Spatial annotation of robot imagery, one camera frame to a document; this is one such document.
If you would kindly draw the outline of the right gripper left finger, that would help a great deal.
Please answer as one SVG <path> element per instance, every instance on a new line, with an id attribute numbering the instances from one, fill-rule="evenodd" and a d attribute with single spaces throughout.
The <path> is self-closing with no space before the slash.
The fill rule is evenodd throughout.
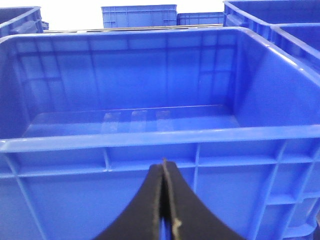
<path id="1" fill-rule="evenodd" d="M 163 166 L 153 164 L 122 213 L 96 240 L 158 240 L 160 238 Z"/>

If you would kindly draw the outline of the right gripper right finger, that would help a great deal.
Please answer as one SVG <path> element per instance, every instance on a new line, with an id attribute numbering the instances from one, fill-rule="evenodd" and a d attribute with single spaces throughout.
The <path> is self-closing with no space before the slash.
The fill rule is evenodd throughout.
<path id="1" fill-rule="evenodd" d="M 162 162 L 162 217 L 167 240 L 242 240 L 193 192 L 173 161 Z"/>

